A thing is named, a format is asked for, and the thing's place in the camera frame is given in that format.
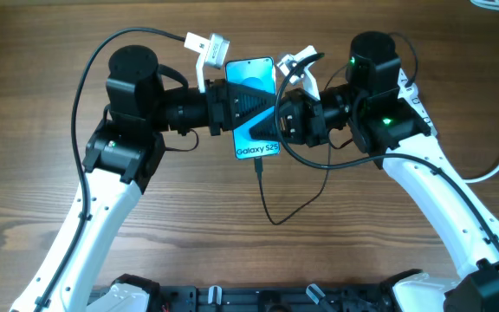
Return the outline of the blue-screen Galaxy smartphone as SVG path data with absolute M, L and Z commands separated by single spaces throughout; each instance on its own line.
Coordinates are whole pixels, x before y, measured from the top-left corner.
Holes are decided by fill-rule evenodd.
M 276 141 L 254 139 L 250 130 L 273 112 L 275 66 L 270 56 L 227 62 L 225 78 L 235 88 L 232 130 L 237 159 L 254 159 L 280 152 Z

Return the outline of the white power strip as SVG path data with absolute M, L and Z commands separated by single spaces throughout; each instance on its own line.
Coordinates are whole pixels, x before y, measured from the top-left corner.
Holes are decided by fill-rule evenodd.
M 406 86 L 408 82 L 408 77 L 405 74 L 405 71 L 401 68 L 399 70 L 399 80 L 398 85 L 400 87 L 399 90 L 399 99 L 404 99 L 424 120 L 424 122 L 431 128 L 431 134 L 437 137 L 438 132 L 435 128 L 430 115 L 428 115 L 426 108 L 424 107 L 422 101 L 419 98 L 418 87 L 415 83 L 412 83 L 410 87 Z

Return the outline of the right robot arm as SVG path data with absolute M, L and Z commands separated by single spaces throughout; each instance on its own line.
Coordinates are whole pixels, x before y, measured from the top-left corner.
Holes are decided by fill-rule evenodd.
M 392 36 L 378 31 L 351 42 L 344 85 L 319 90 L 309 73 L 321 58 L 313 48 L 278 63 L 284 82 L 274 113 L 257 136 L 317 146 L 348 127 L 363 162 L 373 162 L 413 199 L 442 239 L 457 281 L 410 270 L 385 282 L 396 311 L 499 311 L 499 221 L 445 157 L 405 77 Z

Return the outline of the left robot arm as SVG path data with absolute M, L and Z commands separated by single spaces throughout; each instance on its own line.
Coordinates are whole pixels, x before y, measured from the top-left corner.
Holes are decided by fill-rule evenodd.
M 157 283 L 123 276 L 90 302 L 112 241 L 165 154 L 164 131 L 185 134 L 210 123 L 207 97 L 190 89 L 148 47 L 131 45 L 109 60 L 110 104 L 87 143 L 77 198 L 48 255 L 14 311 L 159 311 Z

